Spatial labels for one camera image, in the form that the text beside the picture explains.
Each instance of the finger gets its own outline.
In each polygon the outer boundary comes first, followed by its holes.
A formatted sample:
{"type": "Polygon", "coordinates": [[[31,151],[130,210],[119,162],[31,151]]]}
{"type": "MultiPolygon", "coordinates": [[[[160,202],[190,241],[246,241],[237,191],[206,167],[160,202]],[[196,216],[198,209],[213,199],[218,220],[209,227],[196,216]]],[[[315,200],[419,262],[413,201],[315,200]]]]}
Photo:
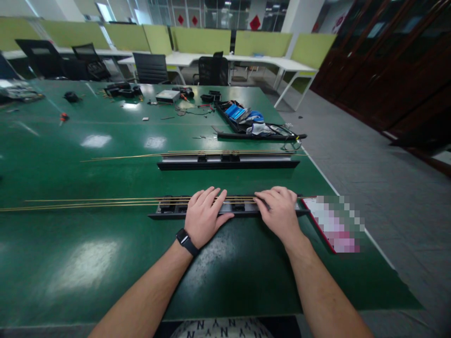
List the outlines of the finger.
{"type": "Polygon", "coordinates": [[[277,200],[271,194],[269,194],[267,192],[256,192],[255,195],[258,198],[261,198],[262,200],[264,200],[269,205],[269,207],[271,207],[271,205],[274,205],[274,203],[277,202],[277,200]]]}
{"type": "Polygon", "coordinates": [[[208,194],[212,192],[215,189],[215,187],[210,187],[207,190],[205,190],[197,199],[197,204],[202,204],[205,199],[207,198],[208,194]]]}
{"type": "Polygon", "coordinates": [[[213,190],[212,192],[210,192],[207,196],[207,198],[205,199],[205,201],[202,203],[203,205],[206,205],[207,207],[211,207],[211,205],[213,204],[213,201],[215,199],[215,197],[218,195],[218,192],[221,191],[221,188],[216,188],[215,190],[213,190]]]}
{"type": "Polygon", "coordinates": [[[225,223],[227,222],[229,219],[234,218],[235,215],[232,213],[227,213],[227,214],[223,214],[221,216],[219,216],[216,219],[216,231],[225,223]]]}
{"type": "Polygon", "coordinates": [[[275,187],[272,187],[271,190],[277,191],[280,195],[282,195],[286,199],[291,199],[291,194],[289,193],[288,189],[285,187],[275,186],[275,187]]]}
{"type": "Polygon", "coordinates": [[[296,193],[294,191],[291,191],[291,190],[288,190],[288,192],[291,195],[291,200],[293,201],[293,203],[296,203],[297,202],[297,195],[296,195],[296,193]]]}
{"type": "Polygon", "coordinates": [[[280,195],[277,191],[275,191],[275,190],[273,190],[273,189],[271,189],[271,190],[264,190],[264,191],[262,191],[262,192],[265,192],[265,193],[270,194],[270,195],[273,196],[276,200],[281,200],[281,199],[283,199],[283,198],[282,198],[282,195],[280,195]]]}
{"type": "Polygon", "coordinates": [[[222,193],[216,199],[215,203],[213,204],[213,209],[215,210],[216,213],[218,213],[221,210],[221,207],[222,207],[224,201],[226,200],[226,197],[227,197],[227,190],[224,189],[222,191],[222,193]]]}
{"type": "Polygon", "coordinates": [[[269,217],[269,210],[266,207],[266,205],[262,202],[262,200],[254,198],[254,202],[257,203],[257,207],[258,210],[260,210],[260,213],[262,214],[262,218],[269,217]]]}
{"type": "Polygon", "coordinates": [[[193,196],[191,196],[191,198],[189,199],[189,202],[188,202],[188,207],[193,206],[193,205],[196,203],[198,197],[199,197],[199,196],[201,195],[201,193],[203,193],[203,192],[204,192],[204,190],[200,190],[200,191],[196,192],[193,196]]]}

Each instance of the gray tile floor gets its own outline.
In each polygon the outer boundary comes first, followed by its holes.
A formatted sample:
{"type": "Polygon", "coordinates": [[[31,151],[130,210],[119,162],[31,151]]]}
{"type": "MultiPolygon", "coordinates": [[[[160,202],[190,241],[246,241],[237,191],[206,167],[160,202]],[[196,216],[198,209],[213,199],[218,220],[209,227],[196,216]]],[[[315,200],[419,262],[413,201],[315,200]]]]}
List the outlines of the gray tile floor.
{"type": "MultiPolygon", "coordinates": [[[[196,69],[184,69],[189,83],[196,69]]],[[[238,86],[260,86],[274,104],[274,75],[260,68],[238,86]]],[[[282,83],[279,92],[285,87],[282,83]]],[[[299,93],[290,89],[293,105],[299,93]]],[[[376,337],[442,337],[451,333],[451,182],[338,107],[308,92],[298,111],[278,110],[341,195],[351,196],[365,225],[422,303],[422,311],[368,311],[362,316],[376,337]]],[[[311,337],[303,316],[303,337],[311,337]]],[[[91,325],[0,330],[0,337],[85,337],[91,325]]]]}

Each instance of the red paper decoration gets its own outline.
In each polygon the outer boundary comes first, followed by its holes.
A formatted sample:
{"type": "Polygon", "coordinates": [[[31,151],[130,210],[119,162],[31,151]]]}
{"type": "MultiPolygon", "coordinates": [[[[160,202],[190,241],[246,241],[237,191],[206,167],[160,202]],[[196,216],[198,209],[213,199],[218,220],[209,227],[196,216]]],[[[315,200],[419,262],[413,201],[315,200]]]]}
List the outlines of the red paper decoration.
{"type": "Polygon", "coordinates": [[[249,26],[253,31],[256,31],[260,27],[260,25],[261,23],[260,20],[258,19],[258,15],[256,15],[249,23],[249,26]]]}

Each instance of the hand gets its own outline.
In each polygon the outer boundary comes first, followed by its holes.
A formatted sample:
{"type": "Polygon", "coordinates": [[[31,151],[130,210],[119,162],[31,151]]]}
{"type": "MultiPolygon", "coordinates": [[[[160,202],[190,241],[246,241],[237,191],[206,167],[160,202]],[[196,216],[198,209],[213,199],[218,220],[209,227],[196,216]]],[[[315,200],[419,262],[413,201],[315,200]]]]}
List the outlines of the hand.
{"type": "Polygon", "coordinates": [[[285,187],[275,186],[271,190],[256,192],[254,198],[262,214],[263,221],[269,229],[280,238],[285,247],[298,245],[304,237],[297,221],[295,204],[297,195],[285,187]],[[269,205],[269,210],[261,201],[269,205]]]}
{"type": "Polygon", "coordinates": [[[221,225],[235,216],[227,213],[218,217],[218,212],[227,196],[227,190],[224,189],[214,201],[220,190],[215,187],[210,187],[205,191],[201,190],[196,192],[188,202],[185,230],[191,237],[191,242],[198,249],[213,238],[221,225]]]}

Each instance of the screwdriver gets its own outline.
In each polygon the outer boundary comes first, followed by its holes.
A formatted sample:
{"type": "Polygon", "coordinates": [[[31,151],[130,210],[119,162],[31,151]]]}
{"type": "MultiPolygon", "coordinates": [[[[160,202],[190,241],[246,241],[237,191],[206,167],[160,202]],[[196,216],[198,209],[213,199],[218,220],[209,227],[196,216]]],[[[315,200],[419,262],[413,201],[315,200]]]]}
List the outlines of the screwdriver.
{"type": "Polygon", "coordinates": [[[62,113],[60,116],[60,120],[61,120],[61,122],[60,122],[60,127],[61,127],[64,122],[69,120],[69,116],[66,113],[62,113]]]}

